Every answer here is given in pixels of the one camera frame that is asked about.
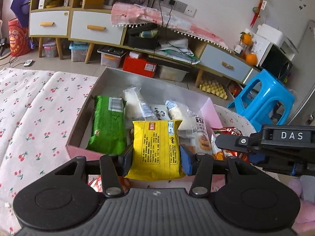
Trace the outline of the red box under cabinet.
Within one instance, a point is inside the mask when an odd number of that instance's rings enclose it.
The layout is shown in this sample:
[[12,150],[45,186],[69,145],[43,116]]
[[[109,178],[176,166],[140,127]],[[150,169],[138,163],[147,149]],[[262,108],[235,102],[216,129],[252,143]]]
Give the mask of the red box under cabinet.
[[134,73],[149,78],[153,78],[157,65],[155,63],[147,62],[145,58],[132,58],[126,56],[123,63],[123,71]]

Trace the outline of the clear storage bin blue lid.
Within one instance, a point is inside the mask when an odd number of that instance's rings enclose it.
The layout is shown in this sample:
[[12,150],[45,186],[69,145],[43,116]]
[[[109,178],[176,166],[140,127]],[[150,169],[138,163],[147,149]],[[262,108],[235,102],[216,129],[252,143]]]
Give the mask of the clear storage bin blue lid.
[[89,49],[89,44],[80,41],[72,41],[69,49],[72,62],[84,62]]

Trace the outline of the yellow snack packet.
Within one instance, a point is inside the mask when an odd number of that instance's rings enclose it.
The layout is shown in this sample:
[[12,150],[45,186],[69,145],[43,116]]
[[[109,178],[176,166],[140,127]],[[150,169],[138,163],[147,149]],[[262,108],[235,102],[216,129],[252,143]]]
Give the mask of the yellow snack packet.
[[126,178],[166,181],[183,178],[178,128],[182,120],[134,121],[132,164]]

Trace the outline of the lower orange fruit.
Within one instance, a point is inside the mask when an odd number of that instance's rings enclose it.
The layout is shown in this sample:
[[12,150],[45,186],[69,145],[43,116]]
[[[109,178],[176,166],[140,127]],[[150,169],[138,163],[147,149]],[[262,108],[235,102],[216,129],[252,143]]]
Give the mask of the lower orange fruit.
[[246,62],[251,66],[256,66],[258,63],[258,59],[256,54],[251,53],[246,55]]

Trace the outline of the white pastry packet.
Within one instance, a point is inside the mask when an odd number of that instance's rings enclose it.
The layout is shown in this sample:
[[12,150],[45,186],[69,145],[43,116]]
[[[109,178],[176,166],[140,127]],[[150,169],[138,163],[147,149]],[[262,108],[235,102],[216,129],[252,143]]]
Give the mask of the white pastry packet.
[[150,108],[157,120],[170,120],[168,109],[165,105],[151,104]]

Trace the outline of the upper orange fruit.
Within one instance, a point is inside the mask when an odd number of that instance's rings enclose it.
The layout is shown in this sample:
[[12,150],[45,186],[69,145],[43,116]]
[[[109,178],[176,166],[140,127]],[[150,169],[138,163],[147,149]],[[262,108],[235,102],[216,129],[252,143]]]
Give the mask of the upper orange fruit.
[[240,41],[247,46],[250,46],[253,42],[251,34],[246,33],[246,32],[241,32]]

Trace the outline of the white printer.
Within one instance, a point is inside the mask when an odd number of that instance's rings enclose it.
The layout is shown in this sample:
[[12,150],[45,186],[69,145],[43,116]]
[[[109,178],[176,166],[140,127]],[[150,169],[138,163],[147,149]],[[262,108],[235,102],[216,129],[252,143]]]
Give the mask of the white printer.
[[285,46],[289,47],[292,52],[298,53],[297,48],[293,44],[293,42],[281,31],[271,27],[263,23],[262,25],[258,25],[257,34],[276,44],[278,47]]

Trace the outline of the pink cloth on cabinet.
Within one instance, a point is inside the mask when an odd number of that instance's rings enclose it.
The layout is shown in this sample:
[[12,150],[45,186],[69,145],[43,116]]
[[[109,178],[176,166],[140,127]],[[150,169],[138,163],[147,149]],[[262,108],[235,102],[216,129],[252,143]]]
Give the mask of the pink cloth on cabinet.
[[166,13],[150,7],[116,2],[111,9],[110,19],[114,26],[155,23],[184,35],[215,43],[226,50],[229,49],[224,40],[207,27],[176,16],[172,12]]

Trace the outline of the blue plastic stool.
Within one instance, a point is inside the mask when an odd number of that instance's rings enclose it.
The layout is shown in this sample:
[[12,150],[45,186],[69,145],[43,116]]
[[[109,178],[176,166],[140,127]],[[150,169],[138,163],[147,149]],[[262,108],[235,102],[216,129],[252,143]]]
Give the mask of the blue plastic stool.
[[286,123],[295,97],[267,70],[258,73],[227,106],[245,117],[259,132],[264,125],[272,125],[270,113],[277,104],[284,107],[282,116],[277,119],[278,125]]

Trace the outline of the red round snack packet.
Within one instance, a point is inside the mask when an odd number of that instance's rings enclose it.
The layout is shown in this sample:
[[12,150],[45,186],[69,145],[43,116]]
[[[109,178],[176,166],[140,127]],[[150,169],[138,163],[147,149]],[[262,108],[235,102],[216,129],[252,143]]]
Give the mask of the red round snack packet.
[[225,135],[236,135],[242,136],[242,132],[235,127],[223,127],[223,128],[212,128],[213,134],[211,135],[210,145],[211,153],[214,160],[226,160],[229,156],[238,157],[244,161],[247,160],[245,154],[236,151],[229,151],[225,149],[220,149],[217,147],[215,141],[217,136],[221,134]]

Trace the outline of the orange fruit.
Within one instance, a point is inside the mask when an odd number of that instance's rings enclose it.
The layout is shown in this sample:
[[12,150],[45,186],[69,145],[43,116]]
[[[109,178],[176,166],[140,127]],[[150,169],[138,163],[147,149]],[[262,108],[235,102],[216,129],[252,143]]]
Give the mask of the orange fruit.
[[256,54],[251,53],[246,55],[246,62],[251,66],[256,66],[258,63],[258,59]]
[[247,46],[250,46],[253,42],[251,34],[246,33],[246,32],[241,32],[240,41]]

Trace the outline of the white cookie snack packet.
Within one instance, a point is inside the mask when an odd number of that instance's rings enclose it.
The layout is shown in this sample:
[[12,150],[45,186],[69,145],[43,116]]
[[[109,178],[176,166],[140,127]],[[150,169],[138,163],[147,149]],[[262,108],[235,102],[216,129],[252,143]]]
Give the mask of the white cookie snack packet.
[[191,144],[194,147],[194,153],[211,154],[211,144],[208,137],[205,122],[202,117],[194,117],[194,126],[191,135]]

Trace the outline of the cherry print table cloth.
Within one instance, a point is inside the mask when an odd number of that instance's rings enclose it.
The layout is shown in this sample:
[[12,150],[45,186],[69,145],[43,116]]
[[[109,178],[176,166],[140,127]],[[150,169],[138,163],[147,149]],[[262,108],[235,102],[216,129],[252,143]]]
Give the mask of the cherry print table cloth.
[[13,235],[20,225],[13,200],[27,185],[70,160],[74,155],[97,160],[86,151],[88,137],[69,142],[78,118],[90,118],[94,97],[119,97],[137,86],[148,104],[174,100],[202,113],[207,129],[235,127],[243,135],[254,132],[250,122],[206,95],[166,82],[107,68],[100,77],[73,73],[3,69],[1,71],[1,232]]

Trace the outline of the silver refrigerator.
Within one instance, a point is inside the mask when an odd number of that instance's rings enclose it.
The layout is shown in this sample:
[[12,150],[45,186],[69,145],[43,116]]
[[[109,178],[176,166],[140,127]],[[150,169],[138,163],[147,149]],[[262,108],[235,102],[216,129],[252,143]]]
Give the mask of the silver refrigerator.
[[293,91],[295,102],[288,124],[314,125],[314,21],[310,20],[293,60],[287,87]]

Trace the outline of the red paper bag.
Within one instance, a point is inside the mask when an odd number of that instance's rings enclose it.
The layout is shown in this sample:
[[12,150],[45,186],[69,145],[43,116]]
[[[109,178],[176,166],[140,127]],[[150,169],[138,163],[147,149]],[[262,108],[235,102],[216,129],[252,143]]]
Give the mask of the red paper bag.
[[31,51],[28,28],[22,27],[17,18],[8,22],[8,40],[13,57],[19,57]]

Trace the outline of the green snack packet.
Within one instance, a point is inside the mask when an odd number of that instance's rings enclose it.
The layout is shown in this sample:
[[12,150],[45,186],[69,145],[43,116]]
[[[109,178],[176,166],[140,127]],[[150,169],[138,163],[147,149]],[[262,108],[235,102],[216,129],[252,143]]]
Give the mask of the green snack packet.
[[94,101],[92,133],[87,149],[105,155],[119,155],[127,146],[125,103],[122,98],[101,95]]

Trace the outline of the black microwave oven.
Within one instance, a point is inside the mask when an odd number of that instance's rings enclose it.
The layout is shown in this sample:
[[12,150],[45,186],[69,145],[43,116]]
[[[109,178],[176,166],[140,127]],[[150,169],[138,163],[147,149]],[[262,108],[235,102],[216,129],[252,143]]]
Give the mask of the black microwave oven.
[[277,45],[270,43],[258,66],[261,69],[267,70],[281,82],[285,82],[293,67],[293,63]]

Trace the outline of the white drawer tv cabinet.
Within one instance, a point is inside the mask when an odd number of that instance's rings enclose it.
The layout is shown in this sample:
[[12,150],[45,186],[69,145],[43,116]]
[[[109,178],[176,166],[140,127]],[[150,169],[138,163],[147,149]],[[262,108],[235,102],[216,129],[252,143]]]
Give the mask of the white drawer tv cabinet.
[[[141,25],[118,25],[111,23],[111,10],[83,9],[80,0],[71,0],[68,6],[40,9],[40,0],[31,0],[29,15],[29,36],[39,38],[40,44],[45,38],[70,41],[84,41],[90,46],[106,44],[132,50],[128,44],[129,30],[138,30],[150,23]],[[237,57],[231,49],[199,38],[184,35],[166,27],[157,25],[172,37],[188,38],[188,46],[199,60],[195,64],[201,70],[224,76],[236,82],[245,84],[252,76],[259,73],[257,67],[249,65],[245,60]]]

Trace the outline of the pink cardboard box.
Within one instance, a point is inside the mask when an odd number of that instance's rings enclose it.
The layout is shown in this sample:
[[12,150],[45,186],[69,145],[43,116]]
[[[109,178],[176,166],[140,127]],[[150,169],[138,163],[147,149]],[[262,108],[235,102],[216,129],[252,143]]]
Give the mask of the pink cardboard box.
[[157,79],[108,67],[96,81],[69,135],[66,149],[71,158],[85,156],[87,160],[98,160],[102,155],[87,149],[92,133],[95,97],[98,95],[123,99],[126,133],[136,120],[157,120],[150,105],[166,106],[167,101],[182,105],[184,122],[188,123],[190,131],[193,131],[194,126],[190,119],[195,116],[203,118],[208,134],[211,134],[212,128],[223,126],[210,97]]

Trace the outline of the yellow egg tray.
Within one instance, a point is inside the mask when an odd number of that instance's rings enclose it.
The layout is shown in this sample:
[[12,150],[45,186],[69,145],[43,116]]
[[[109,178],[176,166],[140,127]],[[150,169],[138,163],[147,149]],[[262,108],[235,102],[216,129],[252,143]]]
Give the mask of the yellow egg tray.
[[203,80],[199,84],[199,89],[203,92],[213,94],[223,100],[227,100],[228,96],[224,87],[216,80]]

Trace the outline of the purple plush toy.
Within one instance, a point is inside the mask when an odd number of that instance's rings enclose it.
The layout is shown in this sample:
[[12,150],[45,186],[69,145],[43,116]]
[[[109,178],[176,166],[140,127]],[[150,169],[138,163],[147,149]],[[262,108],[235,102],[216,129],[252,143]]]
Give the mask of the purple plush toy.
[[288,187],[299,197],[300,211],[293,225],[293,230],[300,233],[314,231],[314,176],[303,175],[293,178]]

